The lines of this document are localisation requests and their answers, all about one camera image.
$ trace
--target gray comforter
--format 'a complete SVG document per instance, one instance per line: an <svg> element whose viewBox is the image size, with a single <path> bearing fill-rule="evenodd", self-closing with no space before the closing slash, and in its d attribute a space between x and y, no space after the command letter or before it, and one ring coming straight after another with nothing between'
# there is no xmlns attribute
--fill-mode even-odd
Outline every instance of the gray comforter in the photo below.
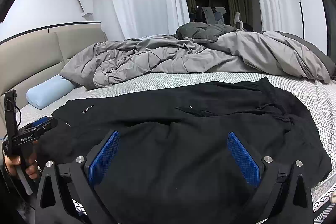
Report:
<svg viewBox="0 0 336 224"><path fill-rule="evenodd" d="M95 43L76 54L60 75L94 89L149 72L265 72L328 83L335 69L328 71L323 58L278 32L236 32L202 24L185 24L174 36Z"/></svg>

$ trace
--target bed sheet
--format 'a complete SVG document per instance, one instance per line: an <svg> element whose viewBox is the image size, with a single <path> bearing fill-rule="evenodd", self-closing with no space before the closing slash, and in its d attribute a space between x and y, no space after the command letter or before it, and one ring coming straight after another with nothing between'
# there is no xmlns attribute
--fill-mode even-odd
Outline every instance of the bed sheet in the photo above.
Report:
<svg viewBox="0 0 336 224"><path fill-rule="evenodd" d="M76 88L42 110L28 104L21 109L22 121L20 126L22 127L43 116L51 116L54 110L63 106L68 100L106 98L132 92L175 88L210 81L227 83L258 81L265 76L273 86L291 92L306 105L316 123L317 129L319 130L323 147L331 158L333 169L328 178L312 189L313 201L315 202L329 189L330 185L327 182L336 179L336 176L334 176L336 173L336 81L333 80L329 84L323 84L319 80L249 72L211 72L200 74L150 73L107 88L89 91L85 90L84 87Z"/></svg>

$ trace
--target light blue pillow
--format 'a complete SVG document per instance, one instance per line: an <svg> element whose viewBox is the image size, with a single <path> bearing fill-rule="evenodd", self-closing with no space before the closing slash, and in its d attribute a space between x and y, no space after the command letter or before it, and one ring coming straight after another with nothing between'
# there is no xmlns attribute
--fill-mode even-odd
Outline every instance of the light blue pillow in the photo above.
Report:
<svg viewBox="0 0 336 224"><path fill-rule="evenodd" d="M64 95L67 95L74 88L75 85L69 80L56 75L46 82L29 89L26 93L26 98L32 106L43 109Z"/></svg>

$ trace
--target headboard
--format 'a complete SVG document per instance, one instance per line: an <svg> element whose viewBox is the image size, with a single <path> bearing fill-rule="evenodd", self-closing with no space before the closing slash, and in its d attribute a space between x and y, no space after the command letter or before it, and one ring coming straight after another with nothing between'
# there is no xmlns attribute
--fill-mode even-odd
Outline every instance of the headboard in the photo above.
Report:
<svg viewBox="0 0 336 224"><path fill-rule="evenodd" d="M28 104L28 89L57 75L89 45L107 41L100 22L47 26L0 42L0 138L6 134L4 94L16 89L19 108Z"/></svg>

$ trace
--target dark gray blanket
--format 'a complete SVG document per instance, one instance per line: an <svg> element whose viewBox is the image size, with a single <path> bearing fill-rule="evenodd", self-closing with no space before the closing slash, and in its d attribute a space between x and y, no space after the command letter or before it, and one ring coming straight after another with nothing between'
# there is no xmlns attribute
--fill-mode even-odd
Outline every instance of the dark gray blanket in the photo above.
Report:
<svg viewBox="0 0 336 224"><path fill-rule="evenodd" d="M323 62L294 39L204 23L187 23L174 36L95 43L76 54L60 75L93 89L149 72L265 72L330 81Z"/></svg>

